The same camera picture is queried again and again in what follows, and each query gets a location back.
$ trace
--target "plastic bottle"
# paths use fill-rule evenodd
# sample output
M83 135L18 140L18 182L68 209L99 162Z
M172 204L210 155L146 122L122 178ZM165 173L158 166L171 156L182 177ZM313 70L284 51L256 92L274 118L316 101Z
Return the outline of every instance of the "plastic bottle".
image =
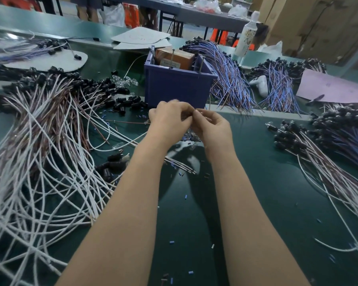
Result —
M243 31L241 32L239 43L236 46L235 55L239 57L244 57L248 52L249 46L251 45L253 37L255 36L257 31L256 22L259 16L259 11L255 11L252 13L251 21L249 21L249 23L244 26Z

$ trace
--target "clear plastic cap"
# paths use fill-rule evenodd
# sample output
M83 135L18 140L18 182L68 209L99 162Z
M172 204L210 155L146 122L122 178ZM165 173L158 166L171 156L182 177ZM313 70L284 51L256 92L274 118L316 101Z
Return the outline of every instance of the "clear plastic cap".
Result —
M260 17L260 12L259 11L254 11L252 13L252 16L251 16L251 21L257 22L259 17Z

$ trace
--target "green tabletop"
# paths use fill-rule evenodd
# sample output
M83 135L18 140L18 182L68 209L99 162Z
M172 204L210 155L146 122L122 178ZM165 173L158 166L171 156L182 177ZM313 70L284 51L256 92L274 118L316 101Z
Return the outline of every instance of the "green tabletop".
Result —
M126 30L0 6L0 34L3 29L19 34L30 30L54 36L99 37L104 43L110 43L112 36ZM172 37L170 42L174 47L180 47L185 40ZM72 42L72 47L89 55L87 64L81 69L81 75L86 78L110 77L110 71L114 69L123 77L134 59L140 56L88 43ZM224 50L233 54L234 49L225 47ZM265 53L249 52L243 65L256 66L267 57ZM132 88L132 91L139 95L143 95L144 91L144 61L144 58L137 60L128 74L140 82L139 86ZM334 73L335 68L328 68L329 73ZM274 150L272 134L266 130L265 123L273 121L275 125L279 125L282 118L226 113L223 113L223 116L231 124L236 153L262 207L306 277L313 281L312 285L357 286L358 253L333 252L317 244L313 239L316 237L332 246L342 248L352 243L329 200L306 181L294 156ZM107 118L141 120L129 111L123 118L116 113L107 113ZM11 126L12 120L10 115L0 114L0 139ZM119 131L130 138L136 138L147 129L145 125L111 124L116 125ZM94 141L98 138L96 132L91 131L90 134ZM132 154L132 148L128 147L127 152ZM157 238L149 285L160 285L162 275L169 273L174 278L174 285L226 286L228 277L215 185L204 149L198 146L191 151L187 143L179 143L171 148L169 154L178 161L192 166L198 174L186 173L181 177L177 170L169 165L163 165ZM105 155L94 154L94 158L100 163L105 160ZM358 177L355 168L343 160L338 162ZM204 178L205 173L211 174L209 179ZM339 207L339 210L347 216L349 225L356 229L354 234L358 235L358 220L343 207ZM63 261L69 261L88 229L81 227L64 240L52 245L48 249L50 254ZM175 241L174 245L169 244L172 240ZM336 257L335 264L329 259L329 254ZM57 279L56 275L42 267L40 271L40 284L53 285ZM189 275L188 271L194 271L194 274ZM31 267L26 270L26 275L32 276ZM8 280L0 276L0 285L6 284L9 284Z

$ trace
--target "forearm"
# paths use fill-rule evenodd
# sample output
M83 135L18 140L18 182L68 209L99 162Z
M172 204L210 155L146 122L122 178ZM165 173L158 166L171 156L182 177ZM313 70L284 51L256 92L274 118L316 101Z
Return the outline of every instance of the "forearm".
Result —
M162 147L146 136L57 285L147 285L157 223Z
M212 164L231 286L309 285L269 221L236 154Z

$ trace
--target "purple plastic bin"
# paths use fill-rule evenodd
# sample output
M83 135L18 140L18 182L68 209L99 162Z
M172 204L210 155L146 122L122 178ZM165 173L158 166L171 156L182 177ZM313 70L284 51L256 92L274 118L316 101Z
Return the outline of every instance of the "purple plastic bin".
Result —
M156 107L160 101L177 99L191 104L194 108L204 108L212 83L218 78L204 57L198 54L195 61L195 70L201 73L183 69L155 65L150 48L145 62L145 102L149 107Z

